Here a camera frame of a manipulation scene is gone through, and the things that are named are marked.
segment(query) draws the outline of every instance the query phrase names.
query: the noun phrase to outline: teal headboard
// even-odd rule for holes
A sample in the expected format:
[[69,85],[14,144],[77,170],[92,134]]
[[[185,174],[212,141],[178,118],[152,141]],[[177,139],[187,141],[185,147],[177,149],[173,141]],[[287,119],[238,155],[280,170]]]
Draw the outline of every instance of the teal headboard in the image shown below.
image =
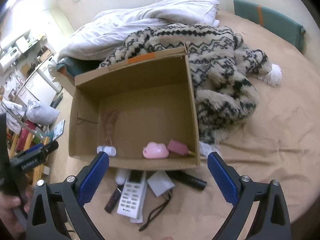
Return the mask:
[[302,25],[281,13],[255,3],[234,0],[233,5],[236,15],[261,25],[302,51],[306,33]]

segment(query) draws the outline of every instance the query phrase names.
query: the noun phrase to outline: white comforter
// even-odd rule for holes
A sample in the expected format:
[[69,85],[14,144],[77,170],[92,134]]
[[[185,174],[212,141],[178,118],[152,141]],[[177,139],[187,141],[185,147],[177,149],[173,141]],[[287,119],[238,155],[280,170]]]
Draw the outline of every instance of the white comforter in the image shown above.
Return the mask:
[[217,0],[163,0],[135,9],[100,12],[92,22],[71,35],[65,47],[50,61],[50,73],[57,76],[55,66],[66,56],[104,60],[114,48],[123,44],[129,34],[148,26],[162,28],[172,23],[213,25],[218,5]]

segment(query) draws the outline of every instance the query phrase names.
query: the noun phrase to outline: blue gripper pad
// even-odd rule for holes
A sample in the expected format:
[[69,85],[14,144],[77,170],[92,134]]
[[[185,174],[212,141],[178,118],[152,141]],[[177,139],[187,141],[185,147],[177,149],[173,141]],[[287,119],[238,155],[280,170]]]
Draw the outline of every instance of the blue gripper pad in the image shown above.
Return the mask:
[[214,180],[216,181],[223,197],[225,198],[226,202],[231,203],[232,205],[237,205],[239,202],[239,198],[237,196],[237,187],[223,168],[221,163],[218,161],[217,157],[210,153],[208,155],[207,164],[208,169],[213,176]]
[[[99,187],[99,184],[108,168],[109,156],[105,152],[100,152],[90,165],[85,166],[79,172],[77,178],[81,179],[81,184],[78,187],[77,200],[80,206],[84,206],[84,204],[89,203],[92,200],[93,195]],[[81,178],[81,175],[83,175],[82,172],[87,174],[83,179]]]

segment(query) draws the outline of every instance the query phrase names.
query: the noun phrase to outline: beige bed sheet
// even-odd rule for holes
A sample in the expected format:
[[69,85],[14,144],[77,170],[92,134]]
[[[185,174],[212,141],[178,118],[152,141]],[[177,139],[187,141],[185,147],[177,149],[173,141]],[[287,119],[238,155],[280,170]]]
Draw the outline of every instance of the beige bed sheet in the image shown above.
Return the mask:
[[[246,174],[254,181],[269,183],[278,179],[290,220],[294,222],[314,203],[320,190],[319,74],[294,46],[259,25],[223,11],[218,12],[217,18],[220,25],[227,25],[240,33],[252,48],[265,51],[271,62],[278,64],[283,72],[282,85],[277,88],[251,79],[260,95],[259,106],[242,130],[221,144],[222,157],[240,175]],[[68,157],[63,164],[67,165],[63,169],[65,175],[76,174],[85,163],[86,160]],[[198,192],[176,182],[172,201],[143,232],[138,231],[140,225],[130,223],[129,218],[118,215],[116,210],[112,214],[104,211],[116,188],[114,169],[108,170],[93,200],[85,208],[108,240],[160,240],[165,236],[172,236],[175,240],[212,239],[232,206],[225,202],[205,162],[200,168],[187,172],[207,180],[206,189]],[[53,181],[61,180],[61,176],[60,173]],[[164,200],[164,197],[156,198],[148,189],[144,221]],[[251,213],[240,239],[245,238],[253,217]]]

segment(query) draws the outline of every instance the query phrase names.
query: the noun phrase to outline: remote control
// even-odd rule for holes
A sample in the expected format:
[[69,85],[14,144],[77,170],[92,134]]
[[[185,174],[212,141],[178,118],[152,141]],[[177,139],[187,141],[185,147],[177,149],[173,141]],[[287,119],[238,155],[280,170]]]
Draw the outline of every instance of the remote control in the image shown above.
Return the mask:
[[117,213],[137,218],[143,207],[147,186],[146,172],[132,170],[124,183]]

